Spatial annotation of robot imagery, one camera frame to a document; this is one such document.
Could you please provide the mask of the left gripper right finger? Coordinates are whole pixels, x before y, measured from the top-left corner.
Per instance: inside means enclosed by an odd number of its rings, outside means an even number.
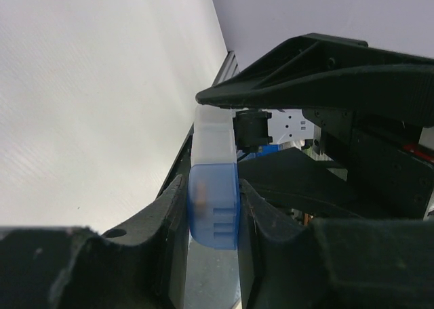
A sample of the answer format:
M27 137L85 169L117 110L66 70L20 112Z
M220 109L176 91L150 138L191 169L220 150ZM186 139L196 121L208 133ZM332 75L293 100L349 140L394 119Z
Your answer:
M241 182L244 308L432 308L431 220L314 219L302 226Z

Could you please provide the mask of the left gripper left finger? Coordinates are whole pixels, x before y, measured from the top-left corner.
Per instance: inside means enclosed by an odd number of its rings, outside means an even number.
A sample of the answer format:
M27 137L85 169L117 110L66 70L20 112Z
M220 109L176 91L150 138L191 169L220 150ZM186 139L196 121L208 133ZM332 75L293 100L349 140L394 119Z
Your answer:
M182 308L186 180L104 234L80 227L1 229L2 308Z

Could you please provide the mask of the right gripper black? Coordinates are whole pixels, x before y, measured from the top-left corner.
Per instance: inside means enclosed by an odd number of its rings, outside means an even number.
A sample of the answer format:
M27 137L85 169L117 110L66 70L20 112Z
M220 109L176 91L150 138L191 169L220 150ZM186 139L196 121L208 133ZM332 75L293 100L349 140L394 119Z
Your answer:
M284 41L196 101L307 109L319 130L314 145L347 170L351 186L297 148L240 162L239 177L275 207L322 218L382 219L383 207L425 219L430 211L433 147L419 142L423 127L433 126L430 58L311 33Z

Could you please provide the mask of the clear blue pill organizer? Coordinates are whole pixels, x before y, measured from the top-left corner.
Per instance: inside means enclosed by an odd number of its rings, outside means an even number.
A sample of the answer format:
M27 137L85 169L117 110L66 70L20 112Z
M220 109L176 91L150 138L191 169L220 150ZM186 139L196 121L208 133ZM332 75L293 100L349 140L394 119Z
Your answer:
M188 183L189 229L199 244L235 250L239 228L237 149L230 110L195 109Z

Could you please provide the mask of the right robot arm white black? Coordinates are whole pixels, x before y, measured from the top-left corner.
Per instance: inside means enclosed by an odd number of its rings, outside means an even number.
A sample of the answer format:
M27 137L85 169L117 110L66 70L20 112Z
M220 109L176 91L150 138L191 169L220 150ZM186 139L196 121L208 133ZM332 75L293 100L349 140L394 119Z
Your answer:
M311 33L199 92L235 111L239 177L286 214L425 219L433 60Z

